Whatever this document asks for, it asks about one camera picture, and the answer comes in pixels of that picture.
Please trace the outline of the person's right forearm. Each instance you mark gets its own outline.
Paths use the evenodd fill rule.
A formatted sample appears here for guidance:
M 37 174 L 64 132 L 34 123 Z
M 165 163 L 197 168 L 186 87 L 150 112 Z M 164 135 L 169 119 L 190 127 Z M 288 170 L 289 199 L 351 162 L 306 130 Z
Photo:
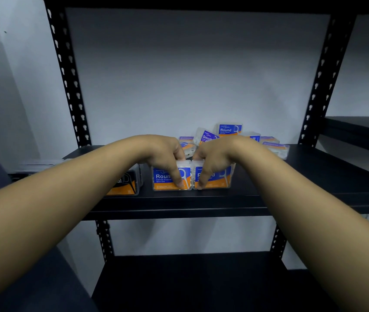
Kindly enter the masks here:
M 348 312 L 369 312 L 369 221 L 258 142 L 235 141 L 250 175 L 302 262 Z

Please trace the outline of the person's right hand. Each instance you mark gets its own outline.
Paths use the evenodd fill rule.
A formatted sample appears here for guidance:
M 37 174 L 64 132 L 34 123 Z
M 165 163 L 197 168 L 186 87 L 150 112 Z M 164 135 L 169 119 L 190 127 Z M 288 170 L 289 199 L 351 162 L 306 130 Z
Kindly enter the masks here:
M 237 136 L 226 136 L 202 143 L 195 151 L 192 160 L 212 164 L 214 172 L 225 170 L 234 163 L 235 141 Z

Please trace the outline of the black metal shelving rack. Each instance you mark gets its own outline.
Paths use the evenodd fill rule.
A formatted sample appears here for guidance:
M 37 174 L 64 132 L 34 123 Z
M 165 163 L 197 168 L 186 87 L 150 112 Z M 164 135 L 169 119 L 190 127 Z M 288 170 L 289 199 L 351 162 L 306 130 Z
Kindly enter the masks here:
M 105 264 L 92 295 L 100 312 L 369 312 L 369 172 L 315 149 L 326 128 L 358 128 L 327 120 L 325 107 L 358 13 L 332 9 L 301 133 L 286 161 L 262 145 L 232 136 L 200 147 L 200 185 L 214 169 L 237 162 L 230 189 L 99 198 L 96 220 Z M 107 220 L 273 215 L 269 251 L 117 256 Z
M 369 214 L 369 116 L 306 116 L 298 144 L 316 147 L 319 137 L 329 152 L 318 154 L 317 181 L 360 214 Z

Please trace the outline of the person's left hand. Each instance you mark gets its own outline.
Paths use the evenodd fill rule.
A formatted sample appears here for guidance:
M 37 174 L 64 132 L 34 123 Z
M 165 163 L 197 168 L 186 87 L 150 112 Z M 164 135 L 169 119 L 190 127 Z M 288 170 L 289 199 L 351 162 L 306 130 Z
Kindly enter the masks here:
M 135 136 L 138 163 L 168 172 L 168 160 L 185 160 L 184 151 L 176 138 L 161 135 Z

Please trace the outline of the person's left forearm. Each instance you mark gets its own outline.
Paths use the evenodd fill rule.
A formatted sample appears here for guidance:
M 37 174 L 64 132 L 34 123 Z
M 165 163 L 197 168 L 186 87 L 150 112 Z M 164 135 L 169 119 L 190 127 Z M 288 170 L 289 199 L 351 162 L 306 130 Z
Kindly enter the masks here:
M 145 152 L 126 138 L 0 189 L 0 292 L 55 247 Z

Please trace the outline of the blue orange dental floss box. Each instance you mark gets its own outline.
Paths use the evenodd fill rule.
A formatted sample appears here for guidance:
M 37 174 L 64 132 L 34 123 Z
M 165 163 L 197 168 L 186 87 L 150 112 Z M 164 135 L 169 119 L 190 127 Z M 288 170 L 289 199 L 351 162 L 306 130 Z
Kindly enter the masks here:
M 204 160 L 202 161 L 191 161 L 191 184 L 192 189 L 197 190 L 200 176 L 203 170 Z M 225 170 L 213 173 L 209 180 L 207 181 L 206 186 L 204 189 L 228 189 L 231 187 L 232 183 L 232 176 L 234 173 L 236 164 L 233 163 Z
M 151 167 L 152 188 L 154 191 L 173 191 L 192 189 L 192 161 L 176 161 L 180 173 L 182 187 L 174 183 L 171 175 L 162 169 Z
M 106 196 L 134 196 L 140 193 L 144 184 L 140 164 L 133 165 L 126 171 Z

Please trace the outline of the pile of dental floss packs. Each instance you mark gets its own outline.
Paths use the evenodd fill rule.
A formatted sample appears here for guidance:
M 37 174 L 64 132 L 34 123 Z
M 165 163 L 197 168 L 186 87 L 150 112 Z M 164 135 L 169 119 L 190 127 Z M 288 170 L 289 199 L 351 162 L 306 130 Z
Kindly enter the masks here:
M 290 146 L 279 143 L 273 136 L 262 136 L 253 131 L 244 131 L 243 124 L 240 123 L 219 123 L 213 131 L 197 128 L 194 136 L 180 136 L 178 141 L 184 150 L 186 158 L 192 158 L 196 149 L 203 143 L 213 141 L 225 136 L 244 136 L 264 145 L 268 150 L 277 155 L 282 160 L 287 160 Z

